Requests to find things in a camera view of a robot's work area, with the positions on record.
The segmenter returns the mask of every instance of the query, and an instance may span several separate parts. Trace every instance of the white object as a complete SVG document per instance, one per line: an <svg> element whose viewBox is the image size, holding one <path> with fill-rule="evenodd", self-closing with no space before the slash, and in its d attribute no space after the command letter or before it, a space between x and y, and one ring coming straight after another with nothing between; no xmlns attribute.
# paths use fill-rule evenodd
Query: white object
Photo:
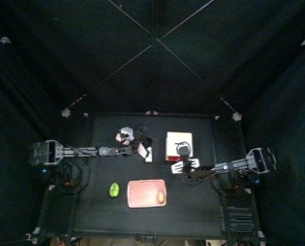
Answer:
<svg viewBox="0 0 305 246"><path fill-rule="evenodd" d="M62 111L62 116L68 118L70 115L72 115L72 111L69 109L65 109Z"/></svg>
<svg viewBox="0 0 305 246"><path fill-rule="evenodd" d="M200 161L199 159L192 159L193 163L192 166L193 167L200 167ZM172 172L173 174L181 174L184 170L184 162L179 161L176 164L172 165Z"/></svg>
<svg viewBox="0 0 305 246"><path fill-rule="evenodd" d="M146 156L146 162L153 162L153 147L148 148L149 155Z"/></svg>
<svg viewBox="0 0 305 246"><path fill-rule="evenodd" d="M191 147L191 154L189 156L193 157L193 143L192 143L192 133L175 133L168 132L167 138L167 160L179 161L179 144L181 142L187 142Z"/></svg>
<svg viewBox="0 0 305 246"><path fill-rule="evenodd" d="M233 118L236 121L241 121L241 119L243 119L243 114L240 114L240 112L236 111L236 112L232 114L232 118Z"/></svg>
<svg viewBox="0 0 305 246"><path fill-rule="evenodd" d="M140 143L137 151L138 151L140 155L142 156L142 158L145 158L148 156L148 150L146 150L146 148L145 148L142 143Z"/></svg>

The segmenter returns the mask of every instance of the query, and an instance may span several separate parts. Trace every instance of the red object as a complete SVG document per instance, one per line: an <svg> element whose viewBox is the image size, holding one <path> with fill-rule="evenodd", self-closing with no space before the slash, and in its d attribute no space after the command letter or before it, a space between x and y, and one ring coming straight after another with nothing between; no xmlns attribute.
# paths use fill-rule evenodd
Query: red object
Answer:
<svg viewBox="0 0 305 246"><path fill-rule="evenodd" d="M128 183L128 205L130 208L161 207L167 205L167 184L164 180L130 181Z"/></svg>

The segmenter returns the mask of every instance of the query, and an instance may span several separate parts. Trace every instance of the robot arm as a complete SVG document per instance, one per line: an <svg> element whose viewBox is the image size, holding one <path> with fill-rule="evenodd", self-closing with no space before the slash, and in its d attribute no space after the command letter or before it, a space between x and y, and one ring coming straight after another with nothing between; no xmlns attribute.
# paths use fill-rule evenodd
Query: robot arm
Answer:
<svg viewBox="0 0 305 246"><path fill-rule="evenodd" d="M132 147L112 148L112 147L85 147L74 148L65 147L58 141L49 140L37 142L30 146L30 164L32 165L58 165L65 158L102 158L109 159L133 155Z"/></svg>

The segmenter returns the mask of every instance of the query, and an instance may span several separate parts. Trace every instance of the black enclosure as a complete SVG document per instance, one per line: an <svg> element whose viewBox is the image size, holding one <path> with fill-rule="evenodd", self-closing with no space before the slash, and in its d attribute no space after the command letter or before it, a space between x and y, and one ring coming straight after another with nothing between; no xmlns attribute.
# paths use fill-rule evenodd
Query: black enclosure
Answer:
<svg viewBox="0 0 305 246"><path fill-rule="evenodd" d="M30 144L60 129L82 144L113 138L72 124L84 113L239 111L243 151L269 147L279 160L256 192L261 229L305 245L304 40L305 0L0 1L0 244L29 243L45 202Z"/></svg>

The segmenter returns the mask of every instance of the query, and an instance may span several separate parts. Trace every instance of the black fabric wall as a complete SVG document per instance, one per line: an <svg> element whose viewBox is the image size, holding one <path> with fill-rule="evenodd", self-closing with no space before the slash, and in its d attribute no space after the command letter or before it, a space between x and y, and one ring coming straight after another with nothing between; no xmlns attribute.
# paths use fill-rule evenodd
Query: black fabric wall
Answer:
<svg viewBox="0 0 305 246"><path fill-rule="evenodd" d="M140 21L152 23L152 18L142 18L149 12L138 12L145 1L121 2L133 7L126 10L140 14L134 15ZM273 242L304 245L305 1L235 2L216 1L165 43L244 113L248 148L271 147L276 152L279 172L264 177L257 193L261 225ZM42 189L40 170L26 161L29 145L56 138L60 110L152 43L106 1L69 3L0 1L0 37L14 42L0 44L0 241L21 239L37 225ZM161 33L203 1L164 4ZM88 16L94 25L86 24ZM154 110L168 112L229 112L172 54L160 50L158 73L150 70L154 53L149 53L78 108L144 111L158 106Z"/></svg>
<svg viewBox="0 0 305 246"><path fill-rule="evenodd" d="M305 245L305 50L245 116L248 147L271 147L279 159L257 193L264 232L275 243Z"/></svg>
<svg viewBox="0 0 305 246"><path fill-rule="evenodd" d="M0 44L0 242L32 233L42 205L40 170L28 164L33 142L56 137L61 113L13 47Z"/></svg>

